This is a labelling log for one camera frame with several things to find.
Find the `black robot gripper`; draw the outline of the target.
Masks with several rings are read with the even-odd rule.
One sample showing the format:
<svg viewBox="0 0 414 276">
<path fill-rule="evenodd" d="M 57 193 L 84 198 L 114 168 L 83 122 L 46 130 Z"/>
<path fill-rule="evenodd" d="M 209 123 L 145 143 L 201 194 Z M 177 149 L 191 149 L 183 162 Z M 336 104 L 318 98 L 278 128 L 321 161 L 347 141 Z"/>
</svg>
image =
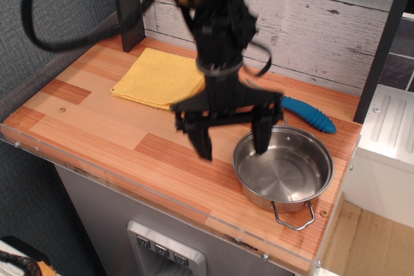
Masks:
<svg viewBox="0 0 414 276">
<path fill-rule="evenodd" d="M 187 133 L 198 155 L 212 160 L 208 128 L 235 123 L 252 123 L 257 154 L 268 149 L 272 127 L 283 118 L 283 95 L 253 89 L 239 81 L 238 73 L 224 77 L 206 77 L 203 91 L 170 106 L 175 126 Z"/>
</svg>

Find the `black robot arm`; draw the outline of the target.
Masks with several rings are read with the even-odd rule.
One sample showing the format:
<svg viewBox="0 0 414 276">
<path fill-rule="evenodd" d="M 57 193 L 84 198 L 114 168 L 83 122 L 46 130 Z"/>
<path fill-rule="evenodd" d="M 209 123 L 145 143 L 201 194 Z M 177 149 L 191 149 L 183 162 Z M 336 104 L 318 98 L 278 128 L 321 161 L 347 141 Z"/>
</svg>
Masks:
<svg viewBox="0 0 414 276">
<path fill-rule="evenodd" d="M 213 126 L 251 123 L 258 154 L 268 149 L 272 126 L 281 119 L 282 95 L 255 90 L 239 80 L 243 51 L 256 34 L 256 18 L 244 0 L 173 0 L 180 8 L 197 47 L 197 68 L 205 77 L 199 94 L 171 105 L 175 125 L 186 133 L 200 157 L 210 160 L 208 130 Z M 144 0 L 146 10 L 153 0 Z"/>
</svg>

